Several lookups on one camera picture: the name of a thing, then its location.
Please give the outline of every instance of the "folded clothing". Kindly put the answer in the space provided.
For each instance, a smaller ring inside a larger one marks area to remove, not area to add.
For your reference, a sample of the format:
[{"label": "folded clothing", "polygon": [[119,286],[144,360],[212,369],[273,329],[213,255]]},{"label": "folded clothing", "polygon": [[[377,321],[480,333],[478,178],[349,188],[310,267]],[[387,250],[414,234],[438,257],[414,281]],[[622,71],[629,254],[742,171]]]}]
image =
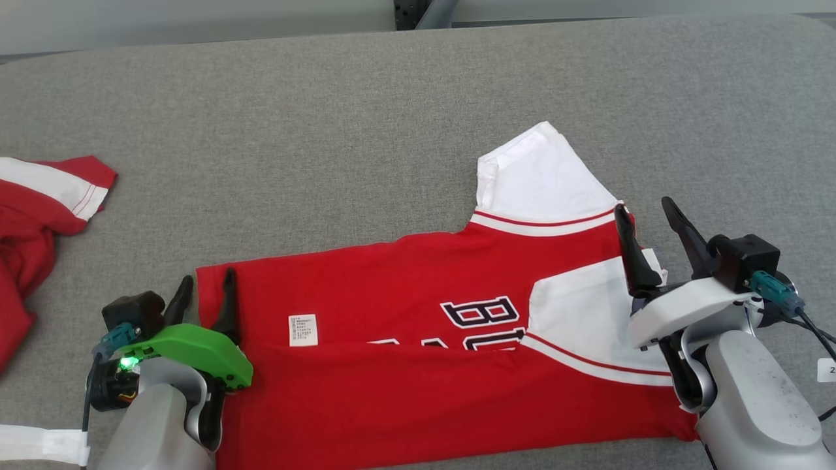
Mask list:
[{"label": "folded clothing", "polygon": [[0,373],[34,322],[23,301],[52,272],[54,233],[84,230],[115,178],[94,156],[41,162],[0,157]]}]

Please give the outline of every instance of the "basketball jersey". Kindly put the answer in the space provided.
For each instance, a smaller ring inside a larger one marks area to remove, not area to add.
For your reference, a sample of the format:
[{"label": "basketball jersey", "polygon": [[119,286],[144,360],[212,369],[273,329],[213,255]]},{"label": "basketball jersey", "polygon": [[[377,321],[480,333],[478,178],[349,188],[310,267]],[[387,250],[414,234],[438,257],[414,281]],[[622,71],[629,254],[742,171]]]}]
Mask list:
[{"label": "basketball jersey", "polygon": [[661,353],[628,344],[616,198],[546,122],[477,179],[460,232],[197,270],[211,324],[236,269],[255,370],[227,400],[220,470],[696,438]]}]

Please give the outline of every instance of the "green led light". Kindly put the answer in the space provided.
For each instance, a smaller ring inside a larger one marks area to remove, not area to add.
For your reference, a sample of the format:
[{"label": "green led light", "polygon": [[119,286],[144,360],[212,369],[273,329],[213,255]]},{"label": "green led light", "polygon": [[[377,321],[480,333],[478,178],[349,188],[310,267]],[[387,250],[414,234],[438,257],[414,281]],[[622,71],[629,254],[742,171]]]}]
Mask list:
[{"label": "green led light", "polygon": [[131,370],[139,363],[140,360],[135,357],[123,357],[119,360],[119,367],[121,367],[122,370]]}]

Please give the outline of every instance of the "care label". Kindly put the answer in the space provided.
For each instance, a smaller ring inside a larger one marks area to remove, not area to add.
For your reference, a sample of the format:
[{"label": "care label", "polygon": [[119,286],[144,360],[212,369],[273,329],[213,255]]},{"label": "care label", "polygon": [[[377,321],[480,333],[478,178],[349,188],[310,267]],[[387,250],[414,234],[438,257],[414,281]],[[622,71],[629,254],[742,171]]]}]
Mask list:
[{"label": "care label", "polygon": [[291,346],[315,346],[319,344],[315,314],[290,315],[288,326],[290,327]]}]

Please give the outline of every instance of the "black cable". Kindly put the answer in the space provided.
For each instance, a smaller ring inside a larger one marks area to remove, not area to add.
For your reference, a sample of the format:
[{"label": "black cable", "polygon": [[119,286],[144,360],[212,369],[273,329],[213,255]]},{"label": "black cable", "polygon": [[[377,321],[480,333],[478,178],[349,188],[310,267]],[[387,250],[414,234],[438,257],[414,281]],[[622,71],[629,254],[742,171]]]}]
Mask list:
[{"label": "black cable", "polygon": [[[826,349],[828,351],[828,354],[830,354],[830,357],[832,357],[833,360],[836,361],[836,351],[833,350],[833,346],[831,346],[830,343],[828,342],[828,340],[833,341],[833,336],[830,335],[830,334],[826,334],[824,331],[820,330],[818,328],[818,326],[816,326],[815,323],[813,323],[813,321],[810,319],[810,317],[807,316],[807,313],[804,311],[803,308],[798,307],[797,309],[795,309],[795,313],[797,313],[798,316],[801,317],[802,320],[804,320],[804,323],[808,327],[808,330],[812,331],[813,334],[816,335],[816,338],[818,339],[818,342],[820,342],[822,344],[822,346],[824,346],[824,349]],[[793,320],[793,322],[794,323],[799,323],[799,324],[801,323],[797,320]],[[827,410],[824,413],[822,413],[821,415],[819,415],[818,416],[818,421],[822,422],[822,421],[830,418],[834,413],[836,413],[836,406],[834,406],[833,408],[830,408],[829,410]]]},{"label": "black cable", "polygon": [[[789,318],[783,312],[781,312],[780,314],[776,314],[775,316],[777,316],[777,318],[784,323],[794,324],[796,326],[800,326],[800,327],[804,328],[807,331],[813,332],[813,329],[811,329],[809,327],[809,325],[807,325],[806,323],[804,323],[802,321],[798,321],[796,319]],[[822,336],[824,336],[825,338],[830,340],[831,343],[836,344],[836,336],[831,335],[830,333],[828,333],[827,331],[822,330],[821,328],[819,328],[818,331],[822,334]]]},{"label": "black cable", "polygon": [[[96,366],[99,365],[101,353],[96,353],[93,356],[93,365],[90,367],[90,373],[87,375],[87,386],[84,388],[84,414],[81,418],[81,432],[87,432],[90,424],[90,388],[93,386],[93,375],[96,372]],[[87,470],[87,466],[81,466],[80,470]]]},{"label": "black cable", "polygon": [[818,417],[818,420],[819,421],[824,421],[824,420],[828,419],[829,417],[831,417],[834,413],[836,413],[836,406],[834,406],[833,408],[830,408],[829,410],[822,413],[822,415]]},{"label": "black cable", "polygon": [[810,317],[807,316],[807,313],[804,312],[803,308],[798,307],[797,309],[795,309],[795,313],[797,313],[798,316],[801,317],[802,320],[804,320],[804,323],[806,323],[807,326],[810,327],[810,331],[812,331],[813,334],[816,335],[816,338],[818,338],[818,342],[821,343],[822,346],[824,346],[824,349],[828,351],[830,357],[832,357],[833,360],[836,361],[836,351],[833,350],[833,346],[831,346],[830,343],[824,338],[824,335],[822,335],[822,330],[818,329],[818,327],[813,323]]}]

